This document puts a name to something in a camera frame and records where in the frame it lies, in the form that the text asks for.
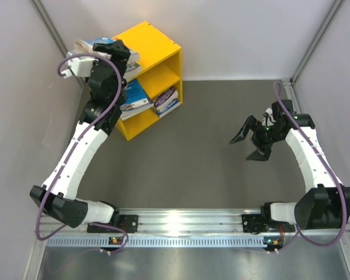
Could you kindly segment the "light blue treehouse book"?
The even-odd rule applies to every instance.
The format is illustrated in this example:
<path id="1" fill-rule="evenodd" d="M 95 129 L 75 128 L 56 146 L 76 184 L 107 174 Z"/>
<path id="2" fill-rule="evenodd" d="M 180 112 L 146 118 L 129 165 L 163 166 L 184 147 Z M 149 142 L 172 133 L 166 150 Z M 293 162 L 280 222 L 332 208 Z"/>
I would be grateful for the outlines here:
<path id="1" fill-rule="evenodd" d="M 74 38 L 74 49 L 79 53 L 95 53 L 106 58 L 111 58 L 114 50 L 128 51 L 130 56 L 127 63 L 131 64 L 140 60 L 140 54 L 128 48 L 119 38 L 99 37 L 90 40 Z"/>

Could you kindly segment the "purple 52-storey treehouse book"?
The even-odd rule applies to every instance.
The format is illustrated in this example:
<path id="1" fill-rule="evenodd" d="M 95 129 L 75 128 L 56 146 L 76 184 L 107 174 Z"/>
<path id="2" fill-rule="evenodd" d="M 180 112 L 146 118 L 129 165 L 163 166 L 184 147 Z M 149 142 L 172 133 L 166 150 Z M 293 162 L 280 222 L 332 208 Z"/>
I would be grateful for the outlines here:
<path id="1" fill-rule="evenodd" d="M 163 93 L 158 95 L 154 101 L 154 107 L 157 111 L 162 111 L 166 108 L 174 99 L 177 99 L 179 96 L 178 91 L 174 88 L 168 88 Z"/>

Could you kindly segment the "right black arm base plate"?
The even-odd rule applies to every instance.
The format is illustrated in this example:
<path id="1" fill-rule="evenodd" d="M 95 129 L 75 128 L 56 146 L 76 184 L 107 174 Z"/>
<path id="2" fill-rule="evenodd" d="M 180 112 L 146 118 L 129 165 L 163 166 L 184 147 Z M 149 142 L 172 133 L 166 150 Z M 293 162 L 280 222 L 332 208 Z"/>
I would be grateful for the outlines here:
<path id="1" fill-rule="evenodd" d="M 286 222 L 269 221 L 260 214 L 243 214 L 241 216 L 244 233 L 260 234 L 260 233 L 284 233 L 295 232 L 295 227 Z"/>

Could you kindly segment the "blue 91-storey treehouse book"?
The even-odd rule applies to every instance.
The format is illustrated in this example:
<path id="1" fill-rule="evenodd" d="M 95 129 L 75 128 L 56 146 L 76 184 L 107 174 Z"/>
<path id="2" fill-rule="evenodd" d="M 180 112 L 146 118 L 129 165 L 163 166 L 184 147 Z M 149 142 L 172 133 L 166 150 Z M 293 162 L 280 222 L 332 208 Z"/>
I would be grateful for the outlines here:
<path id="1" fill-rule="evenodd" d="M 159 118 L 162 118 L 174 109 L 176 109 L 179 105 L 180 101 L 178 99 L 174 99 L 162 111 L 158 111 L 156 114 Z"/>

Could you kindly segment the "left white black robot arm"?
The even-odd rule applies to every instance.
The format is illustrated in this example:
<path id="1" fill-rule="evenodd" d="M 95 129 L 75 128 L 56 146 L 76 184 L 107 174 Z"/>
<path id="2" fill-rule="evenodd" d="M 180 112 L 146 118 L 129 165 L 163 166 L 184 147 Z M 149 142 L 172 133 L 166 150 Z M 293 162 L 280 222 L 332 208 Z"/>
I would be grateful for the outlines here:
<path id="1" fill-rule="evenodd" d="M 33 186 L 30 198 L 41 214 L 66 226 L 76 228 L 83 223 L 97 222 L 108 232 L 120 226 L 119 210 L 105 202 L 77 199 L 78 188 L 95 153 L 111 134 L 127 101 L 124 74 L 131 56 L 122 40 L 94 43 L 92 52 L 77 52 L 67 59 L 80 67 L 90 58 L 87 84 L 90 99 L 85 104 L 75 133 L 54 171 L 40 186 Z"/>

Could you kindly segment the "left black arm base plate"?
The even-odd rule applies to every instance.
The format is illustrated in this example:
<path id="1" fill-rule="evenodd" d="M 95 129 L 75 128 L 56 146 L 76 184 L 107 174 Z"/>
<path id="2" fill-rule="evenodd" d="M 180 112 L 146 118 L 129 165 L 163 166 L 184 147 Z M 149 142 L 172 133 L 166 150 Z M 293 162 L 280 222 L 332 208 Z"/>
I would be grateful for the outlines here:
<path id="1" fill-rule="evenodd" d="M 138 229 L 138 215 L 124 215 L 120 214 L 119 218 L 113 218 L 113 220 L 108 223 L 109 226 L 119 228 L 127 233 L 136 233 Z M 88 224 L 88 233 L 119 233 L 117 230 L 107 229 L 101 226 Z"/>

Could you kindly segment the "dark Tale of Two Cities book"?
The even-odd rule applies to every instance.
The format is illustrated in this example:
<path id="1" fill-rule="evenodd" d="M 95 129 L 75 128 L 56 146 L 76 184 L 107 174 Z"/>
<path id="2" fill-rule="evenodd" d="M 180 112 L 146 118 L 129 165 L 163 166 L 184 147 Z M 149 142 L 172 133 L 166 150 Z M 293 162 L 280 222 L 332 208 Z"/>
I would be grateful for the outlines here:
<path id="1" fill-rule="evenodd" d="M 134 109 L 134 110 L 130 110 L 130 111 L 123 111 L 120 115 L 120 119 L 121 120 L 127 120 L 131 117 L 134 117 L 140 113 L 143 113 L 144 111 L 150 109 L 150 107 L 141 107 L 141 108 L 137 108 L 137 109 Z"/>

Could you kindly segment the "blue thick paperback book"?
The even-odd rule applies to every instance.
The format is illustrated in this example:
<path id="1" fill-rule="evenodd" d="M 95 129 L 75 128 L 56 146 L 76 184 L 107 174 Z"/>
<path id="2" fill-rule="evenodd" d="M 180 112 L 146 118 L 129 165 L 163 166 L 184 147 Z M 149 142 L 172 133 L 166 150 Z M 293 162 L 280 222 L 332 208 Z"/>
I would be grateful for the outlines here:
<path id="1" fill-rule="evenodd" d="M 130 81 L 125 88 L 127 101 L 120 106 L 122 114 L 130 115 L 149 109 L 153 103 L 138 79 Z"/>

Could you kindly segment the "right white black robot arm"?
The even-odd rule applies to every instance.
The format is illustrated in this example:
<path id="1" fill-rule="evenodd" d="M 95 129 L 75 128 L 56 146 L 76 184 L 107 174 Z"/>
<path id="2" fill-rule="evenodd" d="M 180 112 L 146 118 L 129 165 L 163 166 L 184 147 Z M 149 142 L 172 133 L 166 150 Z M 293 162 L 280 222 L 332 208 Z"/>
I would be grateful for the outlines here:
<path id="1" fill-rule="evenodd" d="M 272 146 L 285 141 L 291 148 L 302 173 L 306 193 L 298 202 L 266 202 L 261 206 L 261 226 L 275 231 L 282 222 L 302 230 L 338 229 L 342 225 L 339 191 L 324 167 L 327 161 L 317 139 L 315 124 L 309 114 L 298 114 L 291 100 L 276 101 L 264 113 L 264 121 L 247 117 L 230 143 L 245 140 L 249 132 L 255 151 L 247 160 L 265 162 Z"/>

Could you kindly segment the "orange 78-storey treehouse book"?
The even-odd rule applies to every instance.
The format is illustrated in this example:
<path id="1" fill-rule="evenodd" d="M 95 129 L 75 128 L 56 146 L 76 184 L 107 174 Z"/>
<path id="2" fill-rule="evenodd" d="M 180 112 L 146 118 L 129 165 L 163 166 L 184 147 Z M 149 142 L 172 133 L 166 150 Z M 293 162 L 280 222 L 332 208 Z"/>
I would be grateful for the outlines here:
<path id="1" fill-rule="evenodd" d="M 124 78 L 127 81 L 131 81 L 137 75 L 139 75 L 141 71 L 142 71 L 142 67 L 137 62 L 130 63 L 127 65 L 126 72 L 124 74 Z"/>

